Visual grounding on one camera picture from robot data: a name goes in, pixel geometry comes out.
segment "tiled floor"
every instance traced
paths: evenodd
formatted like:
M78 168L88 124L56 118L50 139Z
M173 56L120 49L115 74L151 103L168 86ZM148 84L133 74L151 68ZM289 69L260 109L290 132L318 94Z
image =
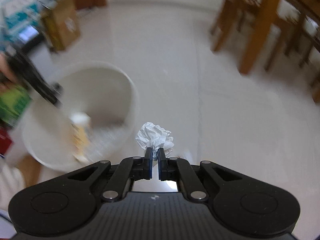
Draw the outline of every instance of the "tiled floor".
M281 55L266 74L270 36L253 73L241 76L237 64L249 27L212 54L212 20L210 12L174 6L111 5L81 18L81 39L55 62L63 68L103 60L124 70L140 94L137 129L159 124L172 132L174 155L190 152L191 162L211 160L290 191L301 205L294 234L314 239L320 111L307 86L311 68L300 70L298 55Z

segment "crumpled tissue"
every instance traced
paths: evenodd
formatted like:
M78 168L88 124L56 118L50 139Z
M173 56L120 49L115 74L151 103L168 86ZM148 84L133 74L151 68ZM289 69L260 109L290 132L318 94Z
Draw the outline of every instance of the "crumpled tissue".
M153 149L153 159L156 161L159 148L164 149L165 156L172 152L174 143L172 142L173 137L169 137L170 133L170 131L161 128L159 125L146 122L137 133L136 141L144 150L147 147L151 147Z

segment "cardboard box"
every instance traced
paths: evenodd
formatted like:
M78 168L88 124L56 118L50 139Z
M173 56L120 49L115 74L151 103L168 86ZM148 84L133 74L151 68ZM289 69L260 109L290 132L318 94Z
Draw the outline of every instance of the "cardboard box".
M74 0L58 0L55 8L42 13L42 20L56 50L65 50L80 36Z

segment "wooden table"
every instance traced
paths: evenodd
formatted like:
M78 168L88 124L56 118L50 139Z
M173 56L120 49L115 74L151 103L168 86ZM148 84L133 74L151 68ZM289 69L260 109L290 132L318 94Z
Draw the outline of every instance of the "wooden table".
M264 0L261 4L253 34L248 42L246 51L242 57L239 72L248 74L260 54L263 44L268 36L270 26L273 23L280 0ZM320 0L299 0L308 7L317 17L320 17Z

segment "trash can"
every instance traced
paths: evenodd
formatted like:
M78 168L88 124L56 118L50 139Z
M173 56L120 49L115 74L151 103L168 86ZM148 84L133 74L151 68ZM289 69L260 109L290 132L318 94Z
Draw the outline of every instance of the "trash can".
M86 153L91 163L108 159L134 136L138 94L124 72L93 61L72 65L53 80L63 87L61 106L38 97L23 118L24 144L41 164L63 172L85 166L73 156L69 116L76 112L91 117L95 145Z

